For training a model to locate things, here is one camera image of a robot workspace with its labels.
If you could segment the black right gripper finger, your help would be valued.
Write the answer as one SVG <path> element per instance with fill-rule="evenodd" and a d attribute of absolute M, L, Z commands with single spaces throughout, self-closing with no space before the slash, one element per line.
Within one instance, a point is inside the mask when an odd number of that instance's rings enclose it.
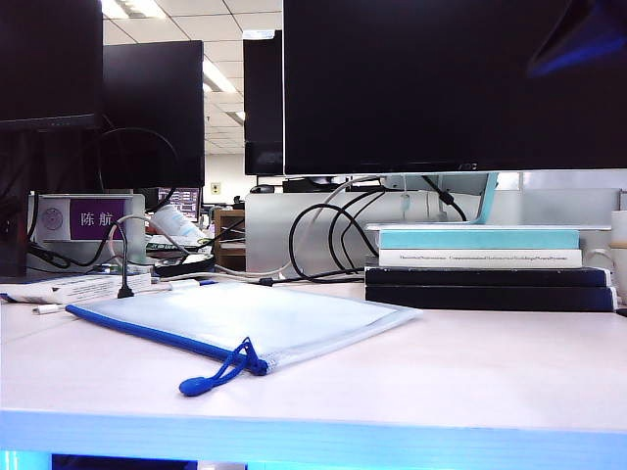
<path fill-rule="evenodd" d="M 587 65 L 625 48 L 625 1 L 570 1 L 526 73 L 537 77 Z"/>

